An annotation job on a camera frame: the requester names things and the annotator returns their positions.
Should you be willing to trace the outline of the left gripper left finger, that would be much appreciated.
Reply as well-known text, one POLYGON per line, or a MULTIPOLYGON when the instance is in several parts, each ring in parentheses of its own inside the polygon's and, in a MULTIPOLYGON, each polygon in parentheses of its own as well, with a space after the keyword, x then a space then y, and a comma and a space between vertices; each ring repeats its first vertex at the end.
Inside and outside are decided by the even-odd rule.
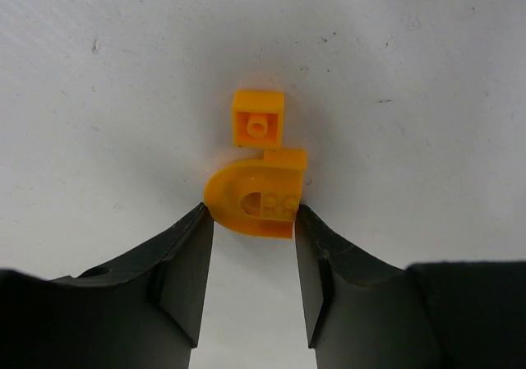
POLYGON ((197 346, 214 222, 176 224, 82 274, 1 272, 4 368, 186 368, 197 346))

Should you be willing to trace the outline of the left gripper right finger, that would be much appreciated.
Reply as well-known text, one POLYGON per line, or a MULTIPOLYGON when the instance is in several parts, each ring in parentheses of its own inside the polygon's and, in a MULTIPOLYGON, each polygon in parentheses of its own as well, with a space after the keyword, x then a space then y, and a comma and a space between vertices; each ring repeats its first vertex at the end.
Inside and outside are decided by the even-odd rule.
POLYGON ((522 368, 523 261, 400 269, 299 208, 295 242, 309 348, 319 368, 522 368))

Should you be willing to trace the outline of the orange half round brick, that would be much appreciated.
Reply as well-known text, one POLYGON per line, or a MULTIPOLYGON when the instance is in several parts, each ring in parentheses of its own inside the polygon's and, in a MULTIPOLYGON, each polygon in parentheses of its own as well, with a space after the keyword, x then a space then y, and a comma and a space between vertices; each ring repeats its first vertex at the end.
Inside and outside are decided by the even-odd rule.
POLYGON ((306 169, 305 150, 264 150, 259 159, 220 169, 205 186, 205 206, 214 221, 236 233, 290 239, 306 169))

